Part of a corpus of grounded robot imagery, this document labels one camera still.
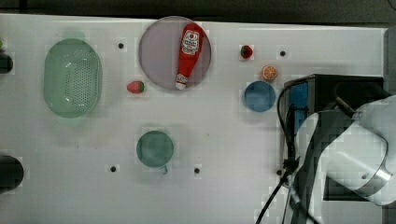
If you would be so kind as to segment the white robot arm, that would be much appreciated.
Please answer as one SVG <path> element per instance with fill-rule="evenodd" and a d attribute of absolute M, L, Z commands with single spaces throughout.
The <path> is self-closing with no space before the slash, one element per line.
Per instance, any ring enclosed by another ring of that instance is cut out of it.
<path fill-rule="evenodd" d="M 316 112 L 295 136 L 298 166 L 288 178 L 283 224 L 330 224 L 322 212 L 326 179 L 378 206 L 395 202 L 395 97 Z"/>

